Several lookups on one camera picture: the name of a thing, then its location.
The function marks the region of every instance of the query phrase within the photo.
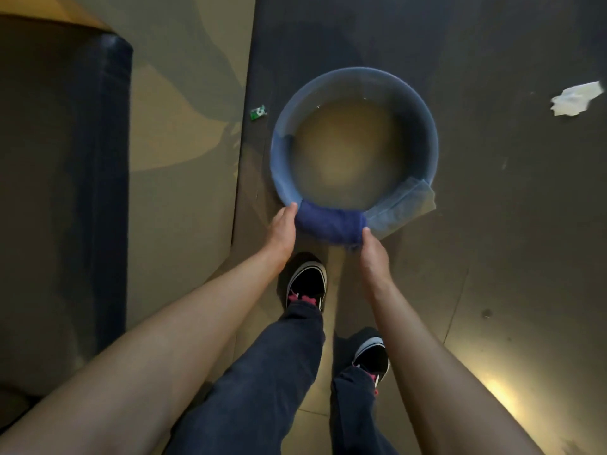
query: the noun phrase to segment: white paper scrap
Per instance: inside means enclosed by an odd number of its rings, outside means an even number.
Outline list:
[[[564,90],[560,96],[552,98],[550,101],[554,104],[550,108],[554,116],[566,114],[575,116],[588,108],[588,103],[603,93],[603,88],[598,81],[579,86],[573,86]]]

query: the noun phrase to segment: jeans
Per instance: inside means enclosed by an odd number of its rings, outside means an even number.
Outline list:
[[[217,380],[206,400],[175,426],[167,455],[279,454],[314,382],[325,335],[316,306],[296,301]],[[396,454],[371,414],[375,385],[357,367],[331,383],[333,453]]]

